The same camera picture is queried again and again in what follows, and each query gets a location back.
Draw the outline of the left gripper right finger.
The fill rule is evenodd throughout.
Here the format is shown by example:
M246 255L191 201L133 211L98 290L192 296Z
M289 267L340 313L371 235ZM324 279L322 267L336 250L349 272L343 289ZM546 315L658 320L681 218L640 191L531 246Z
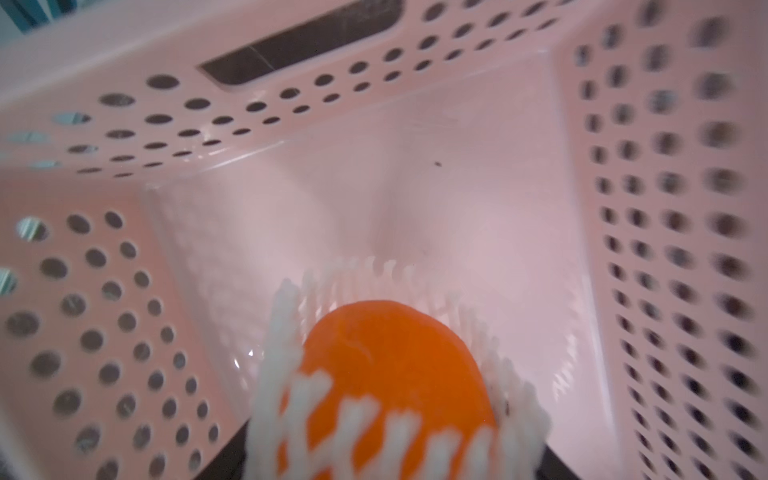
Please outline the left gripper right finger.
M536 470L537 480L579 480L579 477L548 446Z

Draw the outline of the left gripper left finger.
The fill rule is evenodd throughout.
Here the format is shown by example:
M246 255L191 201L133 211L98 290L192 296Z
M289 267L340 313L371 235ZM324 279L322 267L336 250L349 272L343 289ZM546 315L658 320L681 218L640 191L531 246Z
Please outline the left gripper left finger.
M242 480L249 422L237 431L195 480Z

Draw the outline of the netted orange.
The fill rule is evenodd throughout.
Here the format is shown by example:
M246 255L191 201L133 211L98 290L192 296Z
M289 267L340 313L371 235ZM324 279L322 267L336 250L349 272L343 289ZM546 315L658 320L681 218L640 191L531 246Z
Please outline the netted orange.
M395 301L336 308L309 331L280 398L272 479L461 479L490 471L497 420L469 348Z

